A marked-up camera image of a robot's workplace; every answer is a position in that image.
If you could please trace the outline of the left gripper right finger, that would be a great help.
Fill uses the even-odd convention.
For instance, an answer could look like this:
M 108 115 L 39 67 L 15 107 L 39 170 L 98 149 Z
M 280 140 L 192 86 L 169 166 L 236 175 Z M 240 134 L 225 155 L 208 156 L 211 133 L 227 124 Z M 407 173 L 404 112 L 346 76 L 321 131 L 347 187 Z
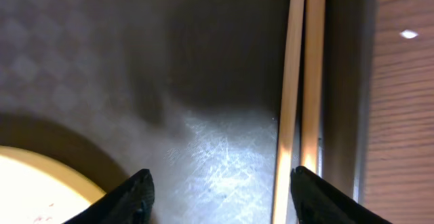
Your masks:
M 391 224 L 304 166 L 291 171 L 290 190 L 302 224 Z

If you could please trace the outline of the wooden chopstick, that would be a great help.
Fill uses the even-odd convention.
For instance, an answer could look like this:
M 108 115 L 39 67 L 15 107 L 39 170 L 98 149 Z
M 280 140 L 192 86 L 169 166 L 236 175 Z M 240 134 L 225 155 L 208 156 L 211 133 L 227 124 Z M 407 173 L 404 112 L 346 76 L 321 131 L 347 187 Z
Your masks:
M 319 166 L 325 13 L 326 0 L 306 1 L 300 163 L 313 172 L 317 172 Z
M 288 215 L 303 19 L 304 0 L 290 0 L 285 41 L 272 224 L 285 224 Z

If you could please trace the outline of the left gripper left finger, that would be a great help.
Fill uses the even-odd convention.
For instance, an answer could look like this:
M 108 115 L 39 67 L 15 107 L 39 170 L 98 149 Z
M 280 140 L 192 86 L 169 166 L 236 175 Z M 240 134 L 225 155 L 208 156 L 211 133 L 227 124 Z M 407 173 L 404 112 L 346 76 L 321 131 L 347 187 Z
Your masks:
M 142 169 L 64 224 L 149 224 L 154 201 L 152 175 Z

